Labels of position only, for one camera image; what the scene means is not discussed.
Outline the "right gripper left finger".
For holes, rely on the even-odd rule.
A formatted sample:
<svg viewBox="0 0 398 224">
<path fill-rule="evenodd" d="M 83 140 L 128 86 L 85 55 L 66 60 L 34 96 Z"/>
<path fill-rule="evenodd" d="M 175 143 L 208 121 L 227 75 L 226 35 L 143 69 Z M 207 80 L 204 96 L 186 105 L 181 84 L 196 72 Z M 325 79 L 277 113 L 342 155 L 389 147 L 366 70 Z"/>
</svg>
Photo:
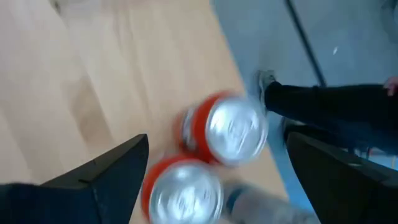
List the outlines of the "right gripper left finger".
<svg viewBox="0 0 398 224">
<path fill-rule="evenodd" d="M 0 184 L 0 224 L 128 224 L 148 157 L 139 134 L 41 185 Z"/>
</svg>

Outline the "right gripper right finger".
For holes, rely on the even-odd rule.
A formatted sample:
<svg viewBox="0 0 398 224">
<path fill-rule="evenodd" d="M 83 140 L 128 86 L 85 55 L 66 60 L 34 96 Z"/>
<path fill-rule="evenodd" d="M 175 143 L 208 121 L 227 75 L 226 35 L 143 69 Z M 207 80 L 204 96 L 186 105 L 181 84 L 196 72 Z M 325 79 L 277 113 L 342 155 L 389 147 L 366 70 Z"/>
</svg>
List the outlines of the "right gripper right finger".
<svg viewBox="0 0 398 224">
<path fill-rule="evenodd" d="M 398 224 L 398 171 L 300 133 L 287 152 L 322 224 Z"/>
</svg>

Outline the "red can silver top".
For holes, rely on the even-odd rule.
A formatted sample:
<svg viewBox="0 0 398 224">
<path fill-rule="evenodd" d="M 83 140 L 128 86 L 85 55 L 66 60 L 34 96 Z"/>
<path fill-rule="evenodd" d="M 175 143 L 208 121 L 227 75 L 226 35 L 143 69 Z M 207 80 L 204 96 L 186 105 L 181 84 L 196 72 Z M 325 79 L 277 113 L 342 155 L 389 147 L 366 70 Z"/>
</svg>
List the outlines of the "red can silver top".
<svg viewBox="0 0 398 224">
<path fill-rule="evenodd" d="M 182 151 L 210 164 L 236 167 L 261 153 L 268 123 L 259 102 L 221 91 L 179 112 L 173 129 Z"/>
<path fill-rule="evenodd" d="M 223 186 L 210 165 L 174 155 L 154 163 L 141 188 L 141 208 L 150 224 L 217 224 Z"/>
</svg>

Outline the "person's leg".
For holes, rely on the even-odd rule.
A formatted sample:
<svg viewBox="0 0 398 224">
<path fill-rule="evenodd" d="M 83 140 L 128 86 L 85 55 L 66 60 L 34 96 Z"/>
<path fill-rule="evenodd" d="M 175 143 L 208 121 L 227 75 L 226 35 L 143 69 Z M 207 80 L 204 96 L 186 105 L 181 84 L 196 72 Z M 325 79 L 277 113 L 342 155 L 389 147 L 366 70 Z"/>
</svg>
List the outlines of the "person's leg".
<svg viewBox="0 0 398 224">
<path fill-rule="evenodd" d="M 302 87 L 277 81 L 264 91 L 269 111 L 301 122 L 303 131 L 338 147 L 376 147 L 398 155 L 398 93 L 380 84 Z"/>
</svg>

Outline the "person's hand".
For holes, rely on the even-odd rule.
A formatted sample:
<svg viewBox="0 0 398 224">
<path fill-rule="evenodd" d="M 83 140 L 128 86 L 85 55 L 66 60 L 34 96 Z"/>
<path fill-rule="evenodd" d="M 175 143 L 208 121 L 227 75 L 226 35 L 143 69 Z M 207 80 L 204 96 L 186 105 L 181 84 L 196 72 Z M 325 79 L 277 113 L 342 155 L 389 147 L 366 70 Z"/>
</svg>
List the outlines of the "person's hand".
<svg viewBox="0 0 398 224">
<path fill-rule="evenodd" d="M 398 77 L 390 77 L 387 79 L 383 88 L 387 91 L 388 96 L 394 96 L 398 93 Z"/>
</svg>

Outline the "person's shoe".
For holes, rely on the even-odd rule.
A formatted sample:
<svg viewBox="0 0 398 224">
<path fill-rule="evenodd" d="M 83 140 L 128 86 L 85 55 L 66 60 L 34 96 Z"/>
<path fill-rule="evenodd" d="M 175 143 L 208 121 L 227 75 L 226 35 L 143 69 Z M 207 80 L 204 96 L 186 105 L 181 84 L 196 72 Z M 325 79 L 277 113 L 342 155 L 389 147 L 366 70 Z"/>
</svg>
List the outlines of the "person's shoe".
<svg viewBox="0 0 398 224">
<path fill-rule="evenodd" d="M 265 91 L 267 87 L 275 81 L 275 71 L 273 70 L 258 70 L 257 73 L 258 87 L 259 87 L 259 101 L 265 108 Z"/>
</svg>

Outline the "wooden shelf black metal frame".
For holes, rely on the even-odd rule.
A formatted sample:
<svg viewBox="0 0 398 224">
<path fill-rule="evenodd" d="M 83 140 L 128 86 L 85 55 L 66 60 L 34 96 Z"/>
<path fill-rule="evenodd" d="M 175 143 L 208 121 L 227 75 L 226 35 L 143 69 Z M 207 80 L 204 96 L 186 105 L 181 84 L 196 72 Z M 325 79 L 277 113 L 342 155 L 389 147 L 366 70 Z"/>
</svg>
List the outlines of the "wooden shelf black metal frame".
<svg viewBox="0 0 398 224">
<path fill-rule="evenodd" d="M 211 0 L 0 0 L 0 184 L 139 134 L 147 172 L 182 154 L 176 115 L 221 91 L 244 87 Z"/>
</svg>

